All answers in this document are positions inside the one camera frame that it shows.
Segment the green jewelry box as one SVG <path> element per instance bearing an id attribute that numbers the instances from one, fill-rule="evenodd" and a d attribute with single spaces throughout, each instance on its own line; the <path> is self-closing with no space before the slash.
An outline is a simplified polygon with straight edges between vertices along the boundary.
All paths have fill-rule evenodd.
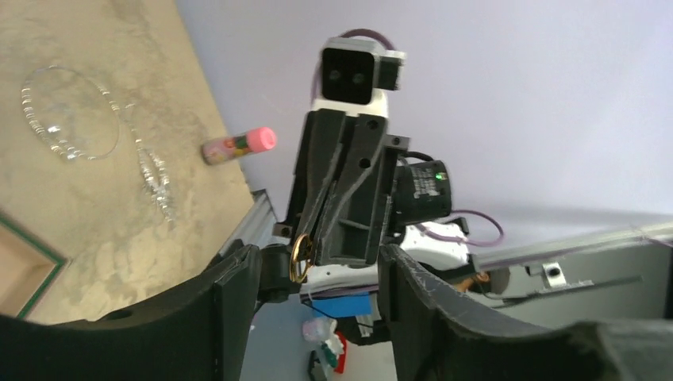
<path id="1" fill-rule="evenodd" d="M 67 258 L 1 212 L 1 313 L 28 317 L 55 282 Z"/>

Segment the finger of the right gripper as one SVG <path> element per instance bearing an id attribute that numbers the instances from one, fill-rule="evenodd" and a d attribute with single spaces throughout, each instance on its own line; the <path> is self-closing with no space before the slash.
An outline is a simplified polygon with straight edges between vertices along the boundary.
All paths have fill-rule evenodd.
<path id="1" fill-rule="evenodd" d="M 343 111 L 317 110 L 306 115 L 294 168 L 287 220 L 291 242 L 302 259 L 315 264 L 345 264 L 339 186 L 348 158 L 348 117 Z"/>
<path id="2" fill-rule="evenodd" d="M 343 233 L 343 256 L 347 258 L 341 265 L 366 266 L 375 262 L 390 210 L 386 120 L 348 117 L 344 137 L 348 140 L 348 158 L 339 186 L 340 214 L 336 220 Z"/>

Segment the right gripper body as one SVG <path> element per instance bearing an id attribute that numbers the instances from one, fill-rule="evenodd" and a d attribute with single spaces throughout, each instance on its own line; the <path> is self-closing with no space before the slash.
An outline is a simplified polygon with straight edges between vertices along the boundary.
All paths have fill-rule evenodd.
<path id="1" fill-rule="evenodd" d="M 398 154 L 387 119 L 321 109 L 305 118 L 286 219 L 290 262 L 367 266 L 389 231 Z"/>

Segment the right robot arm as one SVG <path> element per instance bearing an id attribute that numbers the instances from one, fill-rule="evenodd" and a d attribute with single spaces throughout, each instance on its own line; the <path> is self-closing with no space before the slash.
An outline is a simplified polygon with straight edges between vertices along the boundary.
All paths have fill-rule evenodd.
<path id="1" fill-rule="evenodd" d="M 275 227 L 290 242 L 303 297 L 373 290 L 385 244 L 433 270 L 466 263 L 467 224 L 450 219 L 447 168 L 409 145 L 388 133 L 382 116 L 307 114 L 287 216 Z"/>

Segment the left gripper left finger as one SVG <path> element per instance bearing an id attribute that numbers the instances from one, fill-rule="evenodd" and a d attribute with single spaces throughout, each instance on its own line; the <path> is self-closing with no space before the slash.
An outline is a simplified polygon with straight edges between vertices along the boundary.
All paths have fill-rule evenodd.
<path id="1" fill-rule="evenodd" d="M 1 319 L 4 380 L 237 380 L 262 256 L 246 245 L 193 279 L 97 321 Z"/>

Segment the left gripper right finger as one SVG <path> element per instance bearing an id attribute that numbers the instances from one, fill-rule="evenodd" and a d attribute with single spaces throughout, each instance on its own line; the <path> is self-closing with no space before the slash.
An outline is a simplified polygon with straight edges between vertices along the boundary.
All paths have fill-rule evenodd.
<path id="1" fill-rule="evenodd" d="M 397 245 L 379 251 L 379 311 L 400 380 L 669 380 L 672 324 L 546 329 L 475 301 Z"/>

